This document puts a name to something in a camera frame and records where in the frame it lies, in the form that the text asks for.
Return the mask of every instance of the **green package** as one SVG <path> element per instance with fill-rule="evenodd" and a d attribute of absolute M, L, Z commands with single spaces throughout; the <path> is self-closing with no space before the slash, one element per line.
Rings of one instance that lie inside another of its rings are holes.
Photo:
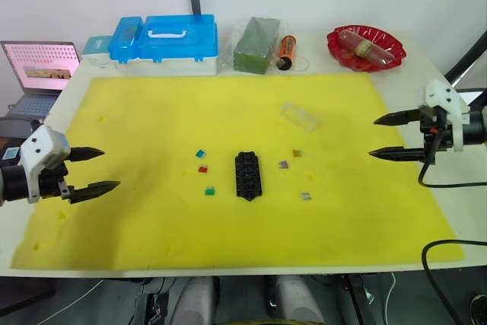
<path fill-rule="evenodd" d="M 279 35 L 279 19 L 251 17 L 234 50 L 234 69 L 265 74 Z"/>

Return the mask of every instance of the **laptop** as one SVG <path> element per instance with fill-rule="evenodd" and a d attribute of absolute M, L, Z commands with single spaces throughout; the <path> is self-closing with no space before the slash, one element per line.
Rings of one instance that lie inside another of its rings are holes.
<path fill-rule="evenodd" d="M 24 96 L 7 116 L 44 119 L 79 65 L 72 42 L 1 41 Z"/>

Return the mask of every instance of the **transparent container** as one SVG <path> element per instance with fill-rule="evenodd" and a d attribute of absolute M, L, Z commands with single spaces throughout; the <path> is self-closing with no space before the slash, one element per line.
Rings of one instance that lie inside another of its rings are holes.
<path fill-rule="evenodd" d="M 350 30 L 343 30 L 338 35 L 338 42 L 346 49 L 361 58 L 366 59 L 371 64 L 384 66 L 394 61 L 394 55 L 379 47 L 373 42 Z"/>

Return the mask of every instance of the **laptop screen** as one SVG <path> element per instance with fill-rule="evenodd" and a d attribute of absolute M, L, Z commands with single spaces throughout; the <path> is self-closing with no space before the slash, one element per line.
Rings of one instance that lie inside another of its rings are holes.
<path fill-rule="evenodd" d="M 2 41 L 2 48 L 24 90 L 62 91 L 79 65 L 70 42 Z"/>

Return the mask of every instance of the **white table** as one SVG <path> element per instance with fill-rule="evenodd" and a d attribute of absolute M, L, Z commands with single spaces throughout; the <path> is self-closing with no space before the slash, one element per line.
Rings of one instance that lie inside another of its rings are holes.
<path fill-rule="evenodd" d="M 433 78 L 444 80 L 441 73 L 427 59 L 417 43 L 404 33 L 395 33 L 403 42 L 408 56 L 399 68 L 372 74 L 374 85 L 384 99 L 389 111 L 408 110 L 417 107 L 419 89 Z M 351 72 L 333 59 L 326 48 L 322 34 L 298 34 L 297 71 L 294 74 L 336 74 Z M 309 67 L 302 70 L 309 62 Z M 68 87 L 61 93 L 46 124 L 65 132 L 88 89 L 91 78 L 113 76 L 114 71 L 90 71 L 86 62 L 81 62 Z M 220 75 L 243 74 L 224 70 Z M 421 147 L 422 134 L 417 123 L 399 128 L 408 147 Z M 437 165 L 428 170 L 428 182 L 453 183 L 487 180 L 487 148 L 482 145 L 467 146 L 461 153 L 441 152 L 437 154 Z M 487 241 L 487 188 L 459 188 L 434 190 L 443 213 L 459 239 Z M 174 270 L 129 270 L 75 271 L 75 270 L 19 270 L 9 269 L 12 255 L 21 242 L 24 229 L 33 205 L 26 200 L 6 202 L 0 209 L 0 276 L 39 277 L 150 277 L 150 276 L 194 276 L 194 275 L 245 275 L 245 274 L 291 274 L 291 273 L 346 273 L 386 272 L 421 269 L 421 264 L 386 266 L 327 266 L 327 267 L 285 267 L 285 268 L 242 268 L 242 269 L 174 269 Z M 465 259 L 447 263 L 432 263 L 432 268 L 454 268 L 487 264 L 487 248 L 464 246 Z"/>

